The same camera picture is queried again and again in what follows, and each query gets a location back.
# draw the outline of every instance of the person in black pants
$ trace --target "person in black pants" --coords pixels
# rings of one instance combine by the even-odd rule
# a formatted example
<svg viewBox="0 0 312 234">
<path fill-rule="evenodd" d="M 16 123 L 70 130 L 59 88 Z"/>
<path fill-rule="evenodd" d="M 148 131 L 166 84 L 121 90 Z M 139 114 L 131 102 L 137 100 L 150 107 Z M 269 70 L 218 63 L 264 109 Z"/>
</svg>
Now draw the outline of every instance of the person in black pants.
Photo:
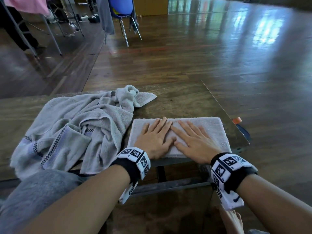
<svg viewBox="0 0 312 234">
<path fill-rule="evenodd" d="M 13 16 L 15 22 L 19 24 L 23 17 L 21 14 L 14 8 L 14 7 L 7 7 L 10 11 L 11 15 Z M 4 9 L 3 5 L 0 4 L 0 21 L 2 22 L 2 27 L 6 30 L 8 35 L 14 40 L 14 42 L 26 53 L 26 54 L 32 54 L 32 51 L 29 49 L 29 47 L 24 43 L 23 39 L 18 34 L 17 30 L 15 29 L 14 23 L 12 22 L 10 16 Z M 23 22 L 19 25 L 19 28 L 22 32 L 27 32 L 29 29 L 27 28 L 26 24 Z M 35 48 L 45 48 L 45 46 L 42 46 L 38 43 L 37 39 L 35 39 L 31 33 L 24 34 L 25 38 L 28 40 L 29 44 Z"/>
</svg>

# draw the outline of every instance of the chair backrest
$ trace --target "chair backrest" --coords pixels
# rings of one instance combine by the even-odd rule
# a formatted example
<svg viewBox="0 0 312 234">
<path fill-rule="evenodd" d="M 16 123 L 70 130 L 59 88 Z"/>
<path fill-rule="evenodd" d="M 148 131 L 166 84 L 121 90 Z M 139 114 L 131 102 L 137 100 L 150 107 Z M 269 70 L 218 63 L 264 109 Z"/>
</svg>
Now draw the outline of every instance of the chair backrest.
<svg viewBox="0 0 312 234">
<path fill-rule="evenodd" d="M 130 15 L 133 10 L 133 4 L 132 0 L 108 0 L 110 4 L 110 8 L 114 8 L 115 11 L 118 13 L 115 13 L 117 17 L 123 16 L 123 15 Z"/>
</svg>

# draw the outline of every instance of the blue chair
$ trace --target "blue chair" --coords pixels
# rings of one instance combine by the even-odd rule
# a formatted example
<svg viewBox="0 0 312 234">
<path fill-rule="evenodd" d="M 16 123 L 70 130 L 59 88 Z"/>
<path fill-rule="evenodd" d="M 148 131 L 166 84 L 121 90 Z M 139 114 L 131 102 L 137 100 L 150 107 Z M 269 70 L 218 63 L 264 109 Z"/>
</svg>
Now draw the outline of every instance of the blue chair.
<svg viewBox="0 0 312 234">
<path fill-rule="evenodd" d="M 136 30 L 138 31 L 138 27 L 136 26 L 135 20 L 132 18 L 131 13 L 133 11 L 133 3 L 132 0 L 108 0 L 110 10 L 111 10 L 111 15 L 113 18 L 119 19 L 120 27 L 123 32 L 123 36 L 126 40 L 127 47 L 129 47 L 127 36 L 126 36 L 126 31 L 124 30 L 124 25 L 122 18 L 130 17 L 132 21 L 134 22 L 134 26 Z"/>
</svg>

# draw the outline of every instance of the person's left hand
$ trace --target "person's left hand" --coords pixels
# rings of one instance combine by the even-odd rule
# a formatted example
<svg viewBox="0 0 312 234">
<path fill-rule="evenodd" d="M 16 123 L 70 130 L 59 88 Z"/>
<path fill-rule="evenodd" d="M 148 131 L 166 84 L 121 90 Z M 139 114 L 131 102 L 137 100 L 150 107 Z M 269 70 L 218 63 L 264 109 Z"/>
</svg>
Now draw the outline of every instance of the person's left hand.
<svg viewBox="0 0 312 234">
<path fill-rule="evenodd" d="M 169 151 L 170 147 L 176 141 L 176 137 L 169 138 L 163 142 L 165 136 L 172 125 L 172 122 L 167 122 L 167 118 L 159 119 L 149 125 L 146 123 L 143 126 L 141 134 L 135 142 L 135 147 L 144 150 L 150 159 L 159 159 Z"/>
</svg>

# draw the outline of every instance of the bare foot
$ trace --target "bare foot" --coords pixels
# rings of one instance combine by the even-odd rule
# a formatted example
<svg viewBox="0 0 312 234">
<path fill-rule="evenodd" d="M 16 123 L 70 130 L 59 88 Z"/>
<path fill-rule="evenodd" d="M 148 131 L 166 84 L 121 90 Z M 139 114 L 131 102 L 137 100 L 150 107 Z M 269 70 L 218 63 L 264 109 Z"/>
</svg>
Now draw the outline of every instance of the bare foot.
<svg viewBox="0 0 312 234">
<path fill-rule="evenodd" d="M 235 210 L 226 211 L 222 205 L 218 208 L 227 234 L 244 234 L 243 222 Z"/>
</svg>

